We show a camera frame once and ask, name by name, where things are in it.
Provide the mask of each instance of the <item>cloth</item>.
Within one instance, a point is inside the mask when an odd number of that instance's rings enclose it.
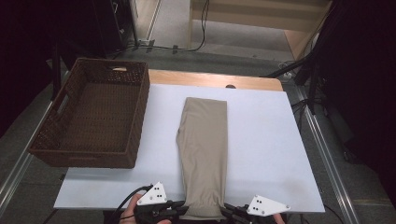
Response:
[[[185,219],[221,219],[227,175],[227,102],[186,99],[177,146],[189,210]]]

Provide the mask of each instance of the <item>wicker basket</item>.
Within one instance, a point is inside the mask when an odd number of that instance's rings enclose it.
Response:
[[[145,63],[78,59],[29,152],[56,167],[133,168],[148,97]]]

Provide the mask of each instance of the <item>white board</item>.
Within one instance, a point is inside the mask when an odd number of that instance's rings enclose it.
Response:
[[[176,136],[186,97],[228,103],[226,203],[249,204],[261,195],[291,212],[324,212],[285,92],[162,84],[150,86],[135,168],[70,168],[54,207],[114,209],[158,181],[169,200],[183,200]]]

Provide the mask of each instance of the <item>metal rail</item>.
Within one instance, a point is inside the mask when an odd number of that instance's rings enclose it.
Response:
[[[17,162],[15,163],[11,172],[9,173],[6,181],[3,183],[3,185],[0,188],[0,217],[6,211],[6,208],[9,202],[11,201],[12,195],[17,189],[17,186],[20,184],[24,173],[26,172],[30,162],[32,161],[33,156],[27,152],[27,149],[32,144],[33,137],[35,136],[35,133],[38,131],[42,122],[44,121],[44,118],[46,117],[51,105],[52,102],[50,102],[49,105],[47,106],[44,116],[41,118],[40,122],[35,128],[34,133],[30,137],[29,142],[27,143],[26,147],[24,148],[23,152],[21,153],[20,157],[18,158]]]
[[[297,87],[296,90],[300,100],[306,99],[304,87]],[[334,189],[335,196],[340,204],[345,222],[348,224],[359,224],[358,215],[356,214],[344,182],[338,172],[334,160],[332,159],[332,153],[319,127],[317,117],[312,115],[309,110],[305,110],[305,116],[308,120],[308,124],[311,128],[312,134],[314,135],[315,141],[317,142],[320,157],[323,159],[327,174],[332,182],[332,188]]]

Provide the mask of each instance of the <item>small hole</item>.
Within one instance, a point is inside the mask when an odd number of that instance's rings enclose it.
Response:
[[[232,84],[228,84],[227,86],[225,86],[225,88],[236,89],[235,85],[232,85]]]

